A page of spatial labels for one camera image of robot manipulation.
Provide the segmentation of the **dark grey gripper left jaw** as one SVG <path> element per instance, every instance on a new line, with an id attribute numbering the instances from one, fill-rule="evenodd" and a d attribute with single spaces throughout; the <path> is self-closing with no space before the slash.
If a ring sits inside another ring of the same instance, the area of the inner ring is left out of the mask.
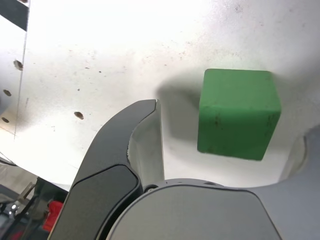
<path id="1" fill-rule="evenodd" d="M 161 104 L 140 100 L 94 137 L 49 238 L 104 240 L 144 188 L 164 177 Z"/>

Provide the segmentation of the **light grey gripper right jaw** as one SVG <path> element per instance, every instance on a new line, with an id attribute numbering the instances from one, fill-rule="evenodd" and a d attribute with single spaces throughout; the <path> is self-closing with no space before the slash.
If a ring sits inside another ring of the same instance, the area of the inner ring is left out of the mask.
<path id="1" fill-rule="evenodd" d="M 317 240 L 320 237 L 320 131 L 306 135 L 307 161 L 266 186 L 231 188 L 191 179 L 136 199 L 109 240 Z"/>

